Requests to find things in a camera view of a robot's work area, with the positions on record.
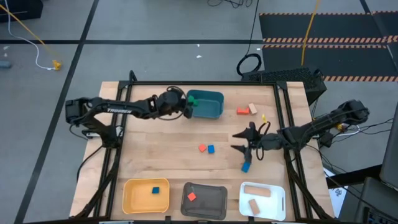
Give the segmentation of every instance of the black mat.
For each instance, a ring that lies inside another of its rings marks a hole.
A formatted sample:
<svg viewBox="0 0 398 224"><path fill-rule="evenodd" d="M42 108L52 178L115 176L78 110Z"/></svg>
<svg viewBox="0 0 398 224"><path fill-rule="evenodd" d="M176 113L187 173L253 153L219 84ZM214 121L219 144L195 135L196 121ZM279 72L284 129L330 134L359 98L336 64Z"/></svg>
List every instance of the black mat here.
<svg viewBox="0 0 398 224"><path fill-rule="evenodd" d="M311 14L260 13L265 42L302 42ZM317 14L308 42L315 43L380 43L382 35L370 14Z"/></svg>
<svg viewBox="0 0 398 224"><path fill-rule="evenodd" d="M267 71L300 67L302 45L265 45ZM321 69L326 81L398 81L385 45L308 45L304 66Z"/></svg>
<svg viewBox="0 0 398 224"><path fill-rule="evenodd" d="M379 21L383 35L398 35L397 11L373 12L373 16Z"/></svg>

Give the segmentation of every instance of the blue block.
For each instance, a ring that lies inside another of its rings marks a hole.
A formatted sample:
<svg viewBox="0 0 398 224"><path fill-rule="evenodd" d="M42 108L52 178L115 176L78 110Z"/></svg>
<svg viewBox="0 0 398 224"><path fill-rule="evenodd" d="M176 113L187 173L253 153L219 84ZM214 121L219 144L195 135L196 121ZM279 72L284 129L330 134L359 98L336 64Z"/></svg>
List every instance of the blue block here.
<svg viewBox="0 0 398 224"><path fill-rule="evenodd" d="M159 194L159 187L154 187L153 189L152 189L152 194Z"/></svg>
<svg viewBox="0 0 398 224"><path fill-rule="evenodd" d="M250 163L248 163L248 162L244 162L244 164L243 164L243 166L242 166L242 171L243 172L248 172L249 171L249 168L250 168Z"/></svg>
<svg viewBox="0 0 398 224"><path fill-rule="evenodd" d="M210 154L213 154L213 153L214 153L214 145L208 145L208 146L207 146L207 151L208 151Z"/></svg>

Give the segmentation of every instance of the yellow cable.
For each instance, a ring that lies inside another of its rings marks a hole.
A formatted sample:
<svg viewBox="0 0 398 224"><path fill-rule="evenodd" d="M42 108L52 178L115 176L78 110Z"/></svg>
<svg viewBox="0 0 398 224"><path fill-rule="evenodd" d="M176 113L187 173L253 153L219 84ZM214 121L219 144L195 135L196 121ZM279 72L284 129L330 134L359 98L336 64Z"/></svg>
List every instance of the yellow cable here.
<svg viewBox="0 0 398 224"><path fill-rule="evenodd" d="M301 66L303 66L303 64L304 64L305 46L306 46L306 43L307 43L308 34L310 33L310 29L311 29L311 26L312 26L312 21L313 21L313 18L315 17L315 14L317 13L318 6L319 6L319 2L320 2L320 1L321 1L321 0L317 0L317 4L315 5L315 9L314 9L313 12L312 12L310 24L308 25L307 33L305 34L304 44L303 44L303 52L302 52L302 54L301 54Z"/></svg>
<svg viewBox="0 0 398 224"><path fill-rule="evenodd" d="M30 31L30 29L28 27L25 26L25 24L23 24L13 13L11 13L10 11L8 11L2 4L0 4L0 8L2 10L4 10L6 13L8 13L10 16L12 16L16 21L19 22L19 24L25 28L25 30L27 30L30 34L32 34L44 47L45 49L50 53L53 54L56 57L59 57L59 54L57 54L56 52L54 52L53 50L50 49L50 47L48 47L42 40L40 40L39 37L37 37L32 31ZM61 65L62 65L62 60L61 63L57 62L56 60L53 60L53 64L56 70L59 70Z"/></svg>

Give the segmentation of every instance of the orange striped tape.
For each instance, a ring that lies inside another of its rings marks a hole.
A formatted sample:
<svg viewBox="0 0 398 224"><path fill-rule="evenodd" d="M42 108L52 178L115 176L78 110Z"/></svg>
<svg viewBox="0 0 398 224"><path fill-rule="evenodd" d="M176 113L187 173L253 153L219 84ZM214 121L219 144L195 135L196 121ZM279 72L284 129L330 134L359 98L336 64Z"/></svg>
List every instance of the orange striped tape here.
<svg viewBox="0 0 398 224"><path fill-rule="evenodd" d="M398 11L373 11L372 14L376 14L376 13L395 13Z"/></svg>
<svg viewBox="0 0 398 224"><path fill-rule="evenodd" d="M326 82L398 82L398 77L392 76L325 76Z"/></svg>
<svg viewBox="0 0 398 224"><path fill-rule="evenodd" d="M312 12L262 12L259 13L259 16L268 16L268 15L312 15ZM370 12L319 12L316 15L371 15Z"/></svg>
<svg viewBox="0 0 398 224"><path fill-rule="evenodd" d="M303 43L304 38L264 38L262 40L264 43ZM334 44L334 43L344 43L344 44L383 44L398 42L398 35L391 35L388 37L310 37L307 43L311 44Z"/></svg>
<svg viewBox="0 0 398 224"><path fill-rule="evenodd" d="M302 44L265 44L262 46L263 49L266 48L302 48ZM306 48L326 48L326 49L386 49L385 45L306 45Z"/></svg>

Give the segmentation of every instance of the white cable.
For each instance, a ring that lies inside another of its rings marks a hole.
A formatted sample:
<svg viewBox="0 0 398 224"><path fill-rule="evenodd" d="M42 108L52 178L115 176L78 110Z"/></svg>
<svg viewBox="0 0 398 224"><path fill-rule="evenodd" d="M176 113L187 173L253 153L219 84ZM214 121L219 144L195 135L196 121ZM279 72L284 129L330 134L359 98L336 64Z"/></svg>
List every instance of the white cable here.
<svg viewBox="0 0 398 224"><path fill-rule="evenodd" d="M354 132L354 133L345 133L345 134L339 134L339 135L337 135L336 137L341 137L341 136L350 136L350 135L358 134L358 133L361 131L361 128L360 128L358 125L356 125L356 127L357 127L357 130L356 130L356 132Z"/></svg>
<svg viewBox="0 0 398 224"><path fill-rule="evenodd" d="M10 9L8 8L7 0L4 0L4 2L6 3L6 8L7 8L7 10L10 12ZM15 36L14 34L11 33L11 16L10 16L10 14L8 14L8 33L10 33L10 35L13 36L13 37L15 37L15 38L17 38L17 39L24 40L24 41L26 41L26 42L28 42L28 43L30 43L30 44L32 44L33 46L36 47L37 55L36 55L36 61L35 61L35 62L36 62L36 65L37 65L37 66L39 66L40 68L43 68L43 69L47 69L47 70L55 70L54 67L52 67L52 68L43 67L43 66L40 66L40 65L37 63L37 60L39 59L39 48L38 48L37 45L35 45L35 44L32 43L31 41L29 41L29 40L27 40L27 39L25 39L25 38L23 38L23 37L17 37L17 36Z"/></svg>

